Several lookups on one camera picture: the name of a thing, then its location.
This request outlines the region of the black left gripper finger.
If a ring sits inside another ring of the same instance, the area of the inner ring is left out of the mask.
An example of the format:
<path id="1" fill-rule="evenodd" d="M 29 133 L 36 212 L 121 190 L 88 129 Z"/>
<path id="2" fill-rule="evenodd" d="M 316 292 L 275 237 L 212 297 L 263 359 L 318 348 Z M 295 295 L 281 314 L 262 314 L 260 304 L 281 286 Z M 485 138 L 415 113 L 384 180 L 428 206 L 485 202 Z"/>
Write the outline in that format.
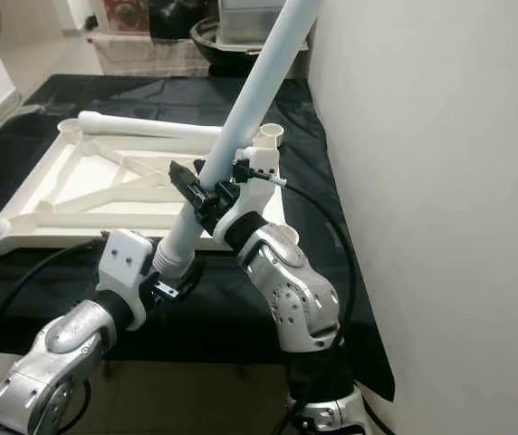
<path id="1" fill-rule="evenodd" d="M 205 265 L 204 258 L 198 256 L 193 258 L 192 264 L 175 285 L 175 298 L 186 298 L 197 289 L 198 283 L 204 276 Z"/>

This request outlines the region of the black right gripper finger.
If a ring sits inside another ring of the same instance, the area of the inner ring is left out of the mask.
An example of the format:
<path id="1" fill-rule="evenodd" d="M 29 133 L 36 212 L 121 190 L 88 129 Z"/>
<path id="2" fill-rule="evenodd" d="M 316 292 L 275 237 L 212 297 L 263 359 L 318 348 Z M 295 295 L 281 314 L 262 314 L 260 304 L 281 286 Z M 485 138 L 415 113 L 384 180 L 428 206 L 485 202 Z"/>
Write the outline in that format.
<path id="1" fill-rule="evenodd" d="M 169 182 L 197 214 L 206 214 L 218 206 L 217 194 L 201 186 L 201 181 L 188 166 L 177 161 L 168 165 Z"/>

